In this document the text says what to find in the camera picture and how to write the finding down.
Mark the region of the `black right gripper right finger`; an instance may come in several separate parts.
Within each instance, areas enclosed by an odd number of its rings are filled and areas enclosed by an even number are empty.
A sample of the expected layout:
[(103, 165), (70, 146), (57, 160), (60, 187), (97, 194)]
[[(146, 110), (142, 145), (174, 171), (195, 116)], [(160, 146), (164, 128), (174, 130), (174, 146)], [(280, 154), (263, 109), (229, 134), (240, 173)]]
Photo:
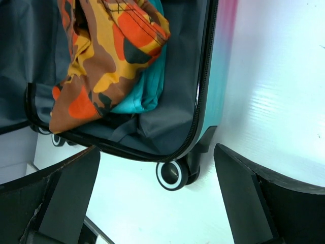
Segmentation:
[(214, 149), (214, 162), (234, 243), (324, 243), (324, 187), (222, 144)]

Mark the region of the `orange camouflage shorts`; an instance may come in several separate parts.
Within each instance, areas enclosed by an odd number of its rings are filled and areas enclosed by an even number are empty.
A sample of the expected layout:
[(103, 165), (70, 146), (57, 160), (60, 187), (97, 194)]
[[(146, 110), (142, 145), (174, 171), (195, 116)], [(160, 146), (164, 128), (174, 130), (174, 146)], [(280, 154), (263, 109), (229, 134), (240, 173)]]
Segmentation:
[(58, 1), (67, 36), (70, 64), (66, 78), (53, 87), (49, 129), (62, 133), (109, 113), (102, 93), (115, 69), (110, 54), (111, 21), (106, 1)]

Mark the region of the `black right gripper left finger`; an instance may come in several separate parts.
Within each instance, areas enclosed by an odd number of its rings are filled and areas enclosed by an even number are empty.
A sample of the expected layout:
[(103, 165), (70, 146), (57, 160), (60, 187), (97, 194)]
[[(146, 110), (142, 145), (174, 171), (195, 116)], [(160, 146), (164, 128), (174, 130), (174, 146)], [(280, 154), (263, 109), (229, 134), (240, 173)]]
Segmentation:
[(85, 226), (100, 150), (1, 185), (1, 243), (95, 243)]

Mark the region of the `pink and teal suitcase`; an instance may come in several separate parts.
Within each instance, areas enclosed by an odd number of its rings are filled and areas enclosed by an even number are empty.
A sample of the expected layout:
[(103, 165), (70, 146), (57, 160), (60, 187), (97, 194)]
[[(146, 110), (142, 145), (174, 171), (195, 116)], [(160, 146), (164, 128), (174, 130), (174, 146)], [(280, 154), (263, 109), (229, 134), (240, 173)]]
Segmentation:
[[(164, 88), (158, 106), (139, 115), (110, 114), (55, 135), (137, 161), (156, 162), (169, 191), (199, 176), (221, 121), (237, 1), (163, 1), (170, 22)], [(1, 133), (49, 131), (51, 90), (70, 57), (56, 1), (1, 1)]]

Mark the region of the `teal shorts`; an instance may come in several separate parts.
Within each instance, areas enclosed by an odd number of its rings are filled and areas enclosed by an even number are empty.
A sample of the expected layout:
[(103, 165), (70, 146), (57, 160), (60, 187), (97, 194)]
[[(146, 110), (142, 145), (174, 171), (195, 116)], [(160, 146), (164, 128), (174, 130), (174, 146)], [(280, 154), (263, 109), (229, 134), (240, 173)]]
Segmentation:
[(163, 91), (169, 22), (160, 1), (106, 1), (111, 21), (110, 54), (115, 71), (102, 93), (114, 113), (154, 109)]

